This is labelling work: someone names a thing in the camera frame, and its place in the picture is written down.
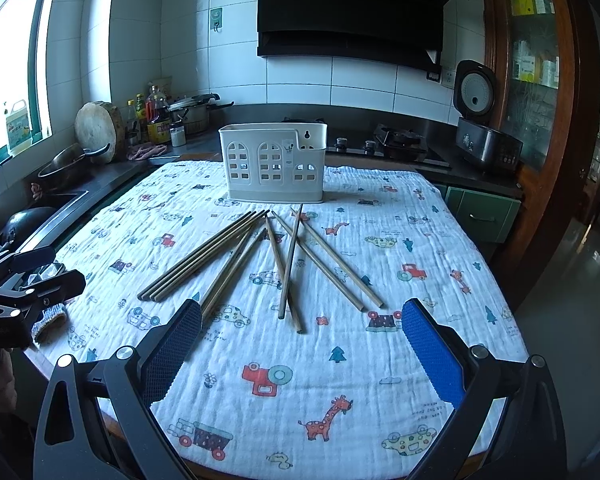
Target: black range hood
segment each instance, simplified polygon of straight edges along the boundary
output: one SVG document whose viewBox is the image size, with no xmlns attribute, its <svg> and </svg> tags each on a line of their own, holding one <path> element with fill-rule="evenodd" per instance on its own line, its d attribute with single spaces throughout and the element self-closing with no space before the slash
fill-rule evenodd
<svg viewBox="0 0 600 480">
<path fill-rule="evenodd" d="M 440 76 L 449 0 L 258 0 L 258 56 L 341 56 Z"/>
</svg>

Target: drawer handle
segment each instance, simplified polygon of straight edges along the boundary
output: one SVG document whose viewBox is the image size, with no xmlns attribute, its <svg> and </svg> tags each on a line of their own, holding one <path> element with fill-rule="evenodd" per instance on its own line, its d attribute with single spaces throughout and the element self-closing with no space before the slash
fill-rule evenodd
<svg viewBox="0 0 600 480">
<path fill-rule="evenodd" d="M 496 219 L 493 216 L 490 217 L 490 218 L 480 218 L 480 217 L 474 216 L 471 213 L 469 213 L 469 218 L 471 220 L 475 220 L 475 221 L 478 221 L 478 222 L 495 222 L 496 221 Z"/>
</svg>

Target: white plastic basket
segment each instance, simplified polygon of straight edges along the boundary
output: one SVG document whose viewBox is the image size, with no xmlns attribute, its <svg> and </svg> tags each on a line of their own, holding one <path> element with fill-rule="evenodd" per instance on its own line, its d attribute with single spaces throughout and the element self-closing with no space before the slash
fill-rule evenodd
<svg viewBox="0 0 600 480">
<path fill-rule="evenodd" d="M 229 124 L 220 128 L 220 143 L 230 199 L 322 201 L 326 124 Z"/>
</svg>

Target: round wooden cutting board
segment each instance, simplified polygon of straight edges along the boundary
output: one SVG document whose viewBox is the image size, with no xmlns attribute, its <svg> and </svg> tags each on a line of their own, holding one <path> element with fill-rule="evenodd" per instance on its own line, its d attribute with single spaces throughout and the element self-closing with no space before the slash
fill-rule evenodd
<svg viewBox="0 0 600 480">
<path fill-rule="evenodd" d="M 75 117 L 75 138 L 87 150 L 111 147 L 93 157 L 95 164 L 108 164 L 125 155 L 125 125 L 117 106 L 103 101 L 85 104 Z"/>
</svg>

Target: wooden chopstick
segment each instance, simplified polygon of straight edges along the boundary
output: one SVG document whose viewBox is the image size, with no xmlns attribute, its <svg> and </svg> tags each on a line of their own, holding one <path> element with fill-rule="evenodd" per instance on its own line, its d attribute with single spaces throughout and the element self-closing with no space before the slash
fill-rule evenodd
<svg viewBox="0 0 600 480">
<path fill-rule="evenodd" d="M 317 232 L 315 232 L 314 228 L 312 228 L 308 224 L 308 222 L 302 222 L 302 225 L 307 230 L 307 232 L 314 238 L 314 240 L 320 244 L 320 246 L 326 251 L 326 253 L 340 266 L 340 268 L 349 275 L 351 281 L 353 281 L 357 286 L 359 286 L 360 290 L 362 290 L 362 292 L 364 292 L 369 297 L 369 299 L 373 301 L 379 308 L 382 308 L 384 306 L 384 301 L 378 298 L 378 296 L 365 284 L 365 282 L 363 282 L 358 277 L 358 275 L 353 271 L 353 269 L 351 269 L 351 267 L 349 267 L 346 264 L 346 262 L 340 257 L 340 255 L 336 251 L 334 251 L 333 248 L 327 242 L 325 242 Z"/>
<path fill-rule="evenodd" d="M 267 211 L 261 211 L 247 220 L 247 222 L 241 225 L 235 232 L 232 234 L 228 234 L 226 238 L 222 240 L 218 240 L 211 247 L 209 247 L 204 253 L 200 254 L 196 259 L 191 261 L 188 265 L 183 267 L 176 275 L 174 275 L 167 283 L 158 288 L 152 295 L 151 299 L 154 301 L 162 301 L 169 294 L 171 294 L 182 282 L 184 282 L 187 278 L 191 277 L 191 275 L 196 272 L 200 267 L 205 265 L 209 260 L 218 256 L 219 252 L 222 250 L 222 247 L 232 238 L 241 236 L 244 232 L 251 229 L 252 224 L 257 222 L 263 214 L 266 214 Z"/>
<path fill-rule="evenodd" d="M 289 227 L 285 221 L 280 218 L 279 215 L 275 211 L 271 211 L 272 215 L 276 217 L 276 220 L 280 223 L 283 229 L 291 234 L 291 227 Z M 304 240 L 301 237 L 298 237 L 298 245 L 304 251 L 304 253 L 309 257 L 309 259 L 322 271 L 322 273 L 336 286 L 336 288 L 346 296 L 346 298 L 351 302 L 353 306 L 356 307 L 360 312 L 362 312 L 365 308 L 364 304 L 356 298 L 347 287 L 345 287 L 338 278 L 329 270 L 329 268 L 322 263 L 318 257 L 314 254 L 314 252 L 307 246 Z"/>
<path fill-rule="evenodd" d="M 216 290 L 215 293 L 213 294 L 213 296 L 208 300 L 208 302 L 206 302 L 205 310 L 202 311 L 202 321 L 203 322 L 209 316 L 209 314 L 211 314 L 213 312 L 214 305 L 222 297 L 222 294 L 224 293 L 225 288 L 227 287 L 227 285 L 229 285 L 229 282 L 231 282 L 232 278 L 237 274 L 237 271 L 240 269 L 242 264 L 249 257 L 251 250 L 255 247 L 256 243 L 260 240 L 260 237 L 262 236 L 263 233 L 264 233 L 264 228 L 262 228 L 262 230 L 258 233 L 258 235 L 251 241 L 249 246 L 242 252 L 242 254 L 240 255 L 240 258 L 238 258 L 238 260 L 227 271 L 227 273 L 224 276 L 224 279 L 222 280 L 222 283 L 218 286 L 218 290 Z"/>
<path fill-rule="evenodd" d="M 205 248 L 207 248 L 215 240 L 223 237 L 225 233 L 227 233 L 231 229 L 234 229 L 234 228 L 238 227 L 240 224 L 247 221 L 255 213 L 256 213 L 255 211 L 249 211 L 249 212 L 245 213 L 244 215 L 240 216 L 240 218 L 238 218 L 237 220 L 235 220 L 234 222 L 229 224 L 227 227 L 218 231 L 215 235 L 213 235 L 211 238 L 206 240 L 202 245 L 199 245 L 198 247 L 196 247 L 187 256 L 185 256 L 183 259 L 181 259 L 177 264 L 175 264 L 173 267 L 169 268 L 169 270 L 167 270 L 159 278 L 157 278 L 155 281 L 151 282 L 148 286 L 146 286 L 143 290 L 138 292 L 138 300 L 148 300 L 150 291 L 155 290 L 156 286 L 162 284 L 162 282 L 164 282 L 164 280 L 168 279 L 168 277 L 170 277 L 174 272 L 177 272 L 177 270 L 179 270 L 183 264 L 185 264 L 191 258 L 200 254 L 202 251 L 205 250 Z"/>
<path fill-rule="evenodd" d="M 278 270 L 278 274 L 280 276 L 285 275 L 285 264 L 282 261 L 282 257 L 280 256 L 280 251 L 278 250 L 278 244 L 276 243 L 276 234 L 273 232 L 273 228 L 271 227 L 271 222 L 269 221 L 269 217 L 264 217 L 265 226 L 267 228 L 267 233 L 269 234 L 269 241 L 271 244 L 271 251 L 273 252 L 273 257 L 276 261 L 276 269 Z M 291 313 L 291 319 L 296 326 L 296 332 L 299 334 L 302 333 L 302 323 L 300 322 L 300 318 L 298 316 L 298 311 L 296 310 L 296 305 L 291 296 L 291 291 L 286 296 L 286 302 L 289 306 L 289 312 Z"/>
<path fill-rule="evenodd" d="M 298 239 L 298 228 L 300 227 L 300 215 L 302 214 L 302 204 L 298 208 L 298 216 L 294 223 L 294 231 L 291 233 L 289 242 L 289 252 L 286 254 L 285 277 L 282 280 L 282 291 L 280 292 L 280 305 L 278 306 L 278 319 L 285 319 L 286 296 L 289 294 L 289 285 L 291 284 L 291 267 L 294 264 L 294 252 L 296 250 L 296 240 Z"/>
<path fill-rule="evenodd" d="M 204 313 L 206 311 L 207 305 L 209 304 L 209 300 L 212 300 L 214 298 L 214 296 L 216 295 L 218 285 L 221 285 L 221 283 L 224 282 L 224 279 L 226 278 L 227 273 L 231 270 L 232 265 L 240 256 L 240 253 L 242 252 L 245 245 L 247 244 L 247 241 L 249 241 L 249 236 L 251 236 L 251 232 L 252 232 L 251 229 L 249 229 L 247 232 L 245 232 L 245 234 L 240 239 L 240 242 L 238 242 L 238 245 L 234 249 L 234 253 L 231 256 L 229 256 L 227 261 L 224 263 L 224 266 L 222 266 L 222 269 L 220 269 L 220 272 L 218 272 L 218 275 L 216 276 L 214 282 L 207 289 L 205 297 L 202 300 L 202 303 L 200 304 L 200 311 L 203 314 L 203 319 L 204 319 Z"/>
</svg>

